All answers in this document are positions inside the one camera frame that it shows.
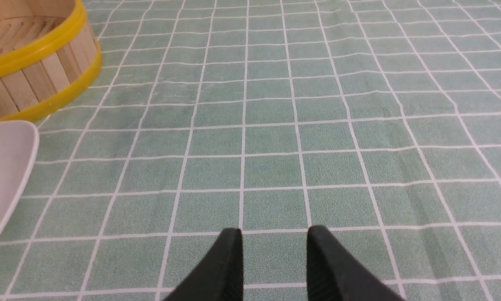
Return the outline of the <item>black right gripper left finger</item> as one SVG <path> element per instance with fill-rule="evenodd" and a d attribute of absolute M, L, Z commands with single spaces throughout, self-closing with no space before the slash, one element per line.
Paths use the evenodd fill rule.
<path fill-rule="evenodd" d="M 243 237 L 240 229 L 229 227 L 165 300 L 242 301 L 243 295 Z"/>

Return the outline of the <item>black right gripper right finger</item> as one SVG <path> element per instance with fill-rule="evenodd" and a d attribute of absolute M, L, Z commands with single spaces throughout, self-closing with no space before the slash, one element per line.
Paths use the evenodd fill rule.
<path fill-rule="evenodd" d="M 323 225 L 307 233 L 309 301 L 402 301 L 365 268 Z"/>

